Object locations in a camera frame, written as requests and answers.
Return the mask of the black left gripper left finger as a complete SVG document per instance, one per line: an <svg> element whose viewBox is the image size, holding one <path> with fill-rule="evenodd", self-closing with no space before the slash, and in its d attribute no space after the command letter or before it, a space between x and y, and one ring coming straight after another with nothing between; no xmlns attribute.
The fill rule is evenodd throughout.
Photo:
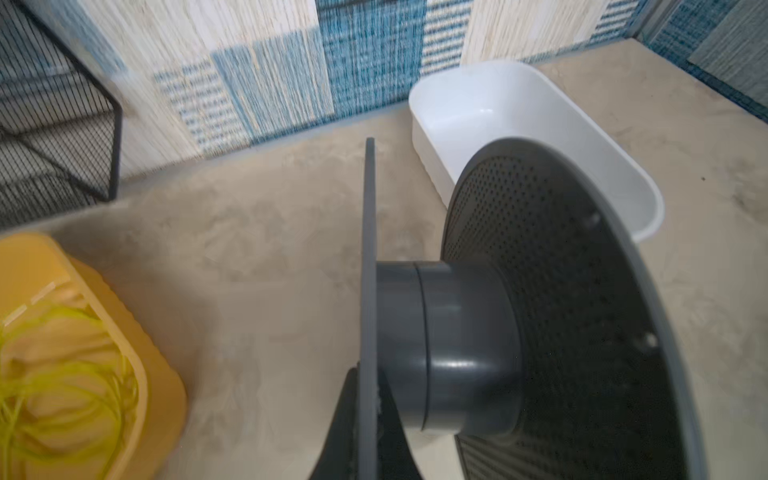
<svg viewBox="0 0 768 480"><path fill-rule="evenodd" d="M310 480L351 480L358 475L358 369L345 377L328 433Z"/></svg>

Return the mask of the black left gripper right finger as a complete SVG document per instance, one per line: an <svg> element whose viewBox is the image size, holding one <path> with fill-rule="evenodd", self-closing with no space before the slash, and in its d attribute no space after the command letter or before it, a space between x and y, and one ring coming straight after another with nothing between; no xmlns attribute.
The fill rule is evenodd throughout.
<svg viewBox="0 0 768 480"><path fill-rule="evenodd" d="M382 369L378 370L379 413L377 427L378 473L380 480L421 480L391 388Z"/></svg>

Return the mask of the grey perforated cable spool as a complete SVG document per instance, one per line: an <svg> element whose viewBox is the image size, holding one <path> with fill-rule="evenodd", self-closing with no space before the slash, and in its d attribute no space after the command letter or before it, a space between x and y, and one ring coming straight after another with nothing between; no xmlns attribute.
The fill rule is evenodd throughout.
<svg viewBox="0 0 768 480"><path fill-rule="evenodd" d="M534 140L482 147L436 261L363 260L364 359L401 428L467 479L704 479L685 367L617 213Z"/></svg>

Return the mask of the white plastic tub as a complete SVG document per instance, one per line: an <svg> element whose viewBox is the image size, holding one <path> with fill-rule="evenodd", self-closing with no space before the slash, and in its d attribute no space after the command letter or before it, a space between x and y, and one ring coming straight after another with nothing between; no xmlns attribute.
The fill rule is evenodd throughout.
<svg viewBox="0 0 768 480"><path fill-rule="evenodd" d="M661 227L665 205L651 176L536 68L494 60L420 79L411 89L412 142L443 204L488 143L526 138L564 154L611 202L635 242Z"/></svg>

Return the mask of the yellow plastic tub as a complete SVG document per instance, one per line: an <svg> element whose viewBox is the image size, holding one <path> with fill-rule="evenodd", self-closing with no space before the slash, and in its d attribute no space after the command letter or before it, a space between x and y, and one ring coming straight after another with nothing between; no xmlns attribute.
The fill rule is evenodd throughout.
<svg viewBox="0 0 768 480"><path fill-rule="evenodd" d="M179 374L90 266L1 241L1 475L151 479L184 428Z"/></svg>

